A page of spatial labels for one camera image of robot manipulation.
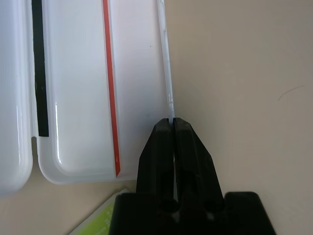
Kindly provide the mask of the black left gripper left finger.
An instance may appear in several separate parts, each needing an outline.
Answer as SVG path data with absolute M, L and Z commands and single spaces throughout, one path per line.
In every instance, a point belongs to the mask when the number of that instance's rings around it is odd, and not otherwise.
M 137 173 L 137 193 L 153 196 L 161 209 L 175 209 L 174 142 L 169 119 L 154 125 L 140 155 Z

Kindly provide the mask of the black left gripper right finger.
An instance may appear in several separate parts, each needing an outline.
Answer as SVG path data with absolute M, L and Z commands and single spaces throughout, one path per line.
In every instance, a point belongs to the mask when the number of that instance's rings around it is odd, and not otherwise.
M 211 155 L 190 123 L 177 117 L 173 125 L 179 203 L 183 209 L 222 211 L 224 198 Z

